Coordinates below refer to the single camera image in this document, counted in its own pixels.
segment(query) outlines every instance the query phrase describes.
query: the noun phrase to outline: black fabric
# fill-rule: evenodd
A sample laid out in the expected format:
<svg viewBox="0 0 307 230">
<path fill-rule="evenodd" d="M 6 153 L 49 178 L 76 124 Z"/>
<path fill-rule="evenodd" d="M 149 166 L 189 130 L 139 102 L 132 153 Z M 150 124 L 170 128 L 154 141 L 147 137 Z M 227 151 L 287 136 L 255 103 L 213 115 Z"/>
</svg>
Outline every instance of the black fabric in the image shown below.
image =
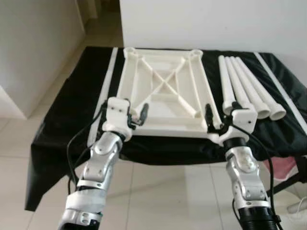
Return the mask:
<svg viewBox="0 0 307 230">
<path fill-rule="evenodd" d="M 31 145 L 25 209 L 34 211 L 42 195 L 69 171 L 66 146 L 69 140 L 93 118 L 112 48 L 87 47 L 81 59 L 65 81 L 53 105 L 41 124 Z M 307 154 L 307 137 L 291 109 L 253 53 L 204 51 L 202 62 L 221 117 L 222 89 L 218 56 L 239 56 L 260 82 L 287 110 L 279 121 L 258 120 L 254 134 L 267 147 L 271 156 L 287 157 Z M 290 98 L 307 120 L 307 91 L 296 77 L 272 54 L 261 54 Z M 118 49 L 108 96 L 116 96 L 124 65 L 123 50 Z M 102 134 L 98 130 L 97 138 Z M 76 161 L 86 147 L 88 130 L 71 148 Z M 262 149 L 248 142 L 258 160 L 266 159 Z M 120 157 L 125 160 L 155 165 L 179 165 L 225 161 L 224 151 L 210 140 L 201 138 L 171 138 L 133 136 L 124 144 Z"/>
</svg>

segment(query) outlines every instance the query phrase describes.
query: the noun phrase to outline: white wall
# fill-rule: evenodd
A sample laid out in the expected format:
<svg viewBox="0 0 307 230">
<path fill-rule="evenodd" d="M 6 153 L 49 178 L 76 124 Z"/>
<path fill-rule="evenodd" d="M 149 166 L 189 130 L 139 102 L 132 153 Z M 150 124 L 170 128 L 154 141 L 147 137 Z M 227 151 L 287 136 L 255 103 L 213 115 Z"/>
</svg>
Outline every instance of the white wall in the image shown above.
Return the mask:
<svg viewBox="0 0 307 230">
<path fill-rule="evenodd" d="M 83 35 L 75 0 L 0 0 L 0 86 L 12 108 L 30 115 Z M 3 97 L 0 117 L 20 117 Z"/>
<path fill-rule="evenodd" d="M 120 0 L 125 46 L 274 53 L 307 86 L 306 0 Z"/>
</svg>

